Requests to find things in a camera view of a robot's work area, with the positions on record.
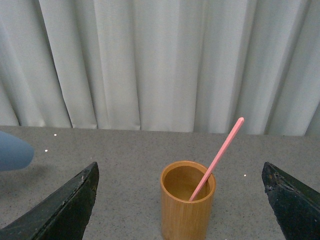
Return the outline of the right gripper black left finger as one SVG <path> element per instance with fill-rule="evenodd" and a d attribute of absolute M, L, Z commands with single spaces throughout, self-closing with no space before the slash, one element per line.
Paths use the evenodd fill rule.
<path fill-rule="evenodd" d="M 0 230 L 2 240 L 81 240 L 96 201 L 99 168 L 91 163 Z"/>

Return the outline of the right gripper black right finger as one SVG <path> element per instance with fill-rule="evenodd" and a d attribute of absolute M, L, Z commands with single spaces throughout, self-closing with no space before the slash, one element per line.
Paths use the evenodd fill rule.
<path fill-rule="evenodd" d="M 320 238 L 320 193 L 265 162 L 261 178 L 268 202 L 287 240 Z"/>

